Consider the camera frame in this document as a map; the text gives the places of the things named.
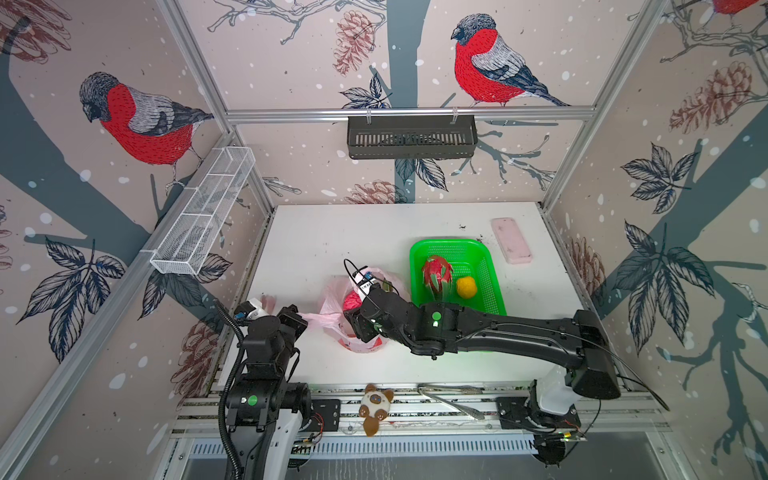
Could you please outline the pink plastic bag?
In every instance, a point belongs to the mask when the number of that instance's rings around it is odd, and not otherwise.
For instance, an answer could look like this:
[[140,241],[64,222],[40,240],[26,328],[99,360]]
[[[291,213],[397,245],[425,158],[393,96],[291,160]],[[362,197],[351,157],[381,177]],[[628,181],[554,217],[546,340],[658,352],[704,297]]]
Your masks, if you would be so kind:
[[[406,300],[410,300],[410,294],[400,277],[376,267],[363,267],[362,270],[370,271],[380,281],[379,286],[384,290],[400,293]],[[364,342],[355,335],[349,323],[349,311],[342,311],[343,300],[350,291],[354,290],[352,279],[348,275],[333,277],[322,292],[317,311],[300,314],[310,326],[321,328],[348,351],[362,354],[382,349],[388,343],[387,338],[377,335]]]

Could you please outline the red fruit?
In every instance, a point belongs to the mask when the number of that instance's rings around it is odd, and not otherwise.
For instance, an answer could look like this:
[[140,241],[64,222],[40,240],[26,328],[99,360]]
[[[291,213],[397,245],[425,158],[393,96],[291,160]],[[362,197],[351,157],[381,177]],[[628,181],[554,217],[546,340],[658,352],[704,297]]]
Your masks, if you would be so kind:
[[422,267],[423,283],[436,301],[443,301],[453,281],[453,266],[439,255],[431,255]]

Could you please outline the orange fruit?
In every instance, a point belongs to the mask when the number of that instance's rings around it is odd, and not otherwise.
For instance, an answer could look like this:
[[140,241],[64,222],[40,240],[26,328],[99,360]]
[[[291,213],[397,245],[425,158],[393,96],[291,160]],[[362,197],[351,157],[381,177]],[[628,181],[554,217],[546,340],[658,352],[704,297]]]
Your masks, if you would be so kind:
[[456,281],[456,292],[462,299],[472,299],[478,294],[478,286],[471,276],[459,278]]

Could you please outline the green plastic basket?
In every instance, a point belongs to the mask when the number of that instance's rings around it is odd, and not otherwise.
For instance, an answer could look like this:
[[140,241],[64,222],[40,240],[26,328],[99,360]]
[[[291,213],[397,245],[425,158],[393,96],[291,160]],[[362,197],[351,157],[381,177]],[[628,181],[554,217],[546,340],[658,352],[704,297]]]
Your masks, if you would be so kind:
[[[451,282],[442,282],[436,297],[424,267],[440,257],[451,267]],[[432,238],[416,242],[409,253],[411,298],[416,305],[434,301],[459,304],[488,314],[506,315],[506,307],[488,248],[472,239]]]

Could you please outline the red apple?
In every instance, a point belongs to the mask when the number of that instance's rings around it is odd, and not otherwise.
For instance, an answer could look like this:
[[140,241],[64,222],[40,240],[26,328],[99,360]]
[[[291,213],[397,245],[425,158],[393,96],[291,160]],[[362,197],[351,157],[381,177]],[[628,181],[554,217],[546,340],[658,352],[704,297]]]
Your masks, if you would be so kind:
[[342,303],[342,311],[347,312],[360,308],[362,305],[362,299],[355,291],[350,291],[344,298]]

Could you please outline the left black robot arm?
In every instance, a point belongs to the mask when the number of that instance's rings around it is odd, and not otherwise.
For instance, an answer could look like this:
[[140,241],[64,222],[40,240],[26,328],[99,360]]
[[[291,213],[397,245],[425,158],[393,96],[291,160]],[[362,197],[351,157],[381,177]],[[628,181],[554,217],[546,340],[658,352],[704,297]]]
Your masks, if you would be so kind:
[[224,477],[283,479],[298,429],[312,414],[308,385],[290,381],[300,360],[296,341],[308,322],[294,305],[261,317],[249,302],[235,314],[221,302],[216,308],[237,346],[217,413]]

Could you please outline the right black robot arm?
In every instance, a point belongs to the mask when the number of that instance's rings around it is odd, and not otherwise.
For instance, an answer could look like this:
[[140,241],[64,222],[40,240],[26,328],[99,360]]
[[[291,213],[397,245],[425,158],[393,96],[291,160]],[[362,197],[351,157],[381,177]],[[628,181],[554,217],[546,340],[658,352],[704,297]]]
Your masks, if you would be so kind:
[[578,310],[571,318],[529,319],[484,313],[454,303],[417,306],[373,286],[360,307],[344,313],[355,335],[376,335],[400,343],[418,356],[495,352],[548,362],[552,370],[535,383],[531,412],[563,417],[580,398],[621,396],[612,352],[596,314]]

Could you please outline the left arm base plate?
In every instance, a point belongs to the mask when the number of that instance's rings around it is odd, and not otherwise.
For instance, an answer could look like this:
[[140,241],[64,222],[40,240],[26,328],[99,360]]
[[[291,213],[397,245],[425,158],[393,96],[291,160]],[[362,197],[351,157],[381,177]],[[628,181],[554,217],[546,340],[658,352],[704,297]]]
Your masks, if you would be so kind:
[[337,399],[316,399],[311,402],[310,417],[300,432],[337,432],[341,416],[341,402]]

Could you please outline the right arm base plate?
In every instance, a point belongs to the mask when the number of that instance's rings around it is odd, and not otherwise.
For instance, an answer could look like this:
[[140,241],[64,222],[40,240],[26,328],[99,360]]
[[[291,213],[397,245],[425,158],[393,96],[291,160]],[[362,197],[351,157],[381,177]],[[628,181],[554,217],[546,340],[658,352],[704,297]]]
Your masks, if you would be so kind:
[[564,415],[541,410],[534,400],[526,397],[497,397],[499,423],[504,430],[525,430],[532,433],[555,433],[580,430],[582,425],[574,406]]

